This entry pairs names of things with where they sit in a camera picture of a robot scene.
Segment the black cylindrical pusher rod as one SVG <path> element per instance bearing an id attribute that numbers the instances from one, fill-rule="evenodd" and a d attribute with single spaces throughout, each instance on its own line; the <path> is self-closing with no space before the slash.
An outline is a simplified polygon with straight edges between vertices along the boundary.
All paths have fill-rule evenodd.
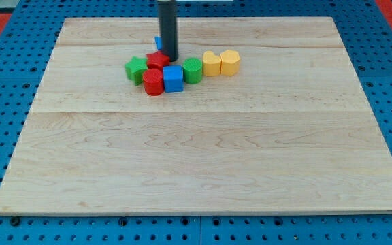
<path id="1" fill-rule="evenodd" d="M 175 0 L 157 0 L 162 51 L 171 62 L 178 59 L 178 25 Z"/>

